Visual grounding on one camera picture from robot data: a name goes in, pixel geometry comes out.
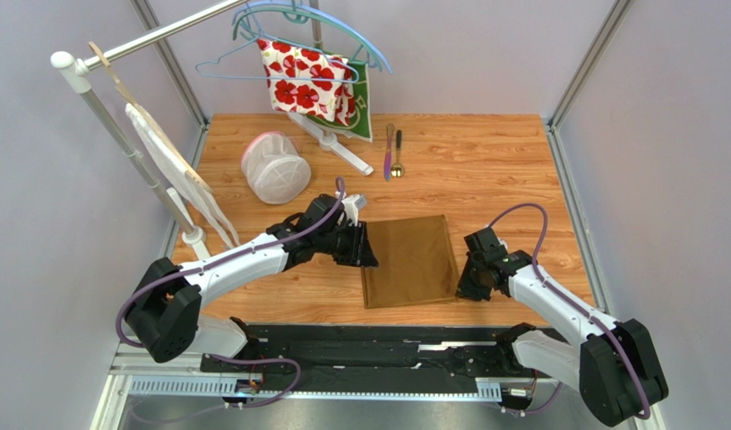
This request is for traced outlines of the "brown cloth napkin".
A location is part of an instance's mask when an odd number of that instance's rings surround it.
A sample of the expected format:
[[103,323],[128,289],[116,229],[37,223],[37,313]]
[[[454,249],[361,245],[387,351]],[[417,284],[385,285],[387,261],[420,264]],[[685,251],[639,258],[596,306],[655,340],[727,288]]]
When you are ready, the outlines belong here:
[[376,268],[361,271],[366,309],[447,303],[460,280],[443,215],[371,223]]

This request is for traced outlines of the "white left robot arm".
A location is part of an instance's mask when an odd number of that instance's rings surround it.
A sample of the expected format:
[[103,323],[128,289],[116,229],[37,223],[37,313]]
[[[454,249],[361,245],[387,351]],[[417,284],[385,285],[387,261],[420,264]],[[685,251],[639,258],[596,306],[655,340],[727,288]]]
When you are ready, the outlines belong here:
[[156,363],[185,352],[235,358],[249,336],[236,318],[216,319],[203,308],[254,280],[289,271],[329,255],[343,266],[378,266],[359,212],[362,194],[321,194],[306,211],[272,225],[255,239],[229,251],[175,264],[167,257],[152,262],[116,318],[120,340],[145,349]]

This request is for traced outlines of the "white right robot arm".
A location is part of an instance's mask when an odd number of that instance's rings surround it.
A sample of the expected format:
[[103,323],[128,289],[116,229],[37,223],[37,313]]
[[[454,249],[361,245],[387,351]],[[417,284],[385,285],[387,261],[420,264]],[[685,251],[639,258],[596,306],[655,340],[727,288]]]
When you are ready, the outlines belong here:
[[511,252],[491,228],[464,238],[467,251],[459,297],[481,301],[497,291],[539,314],[556,340],[531,324],[499,340],[514,366],[537,370],[577,391],[605,426],[645,414],[669,395],[648,328],[588,305],[559,284],[530,254]]

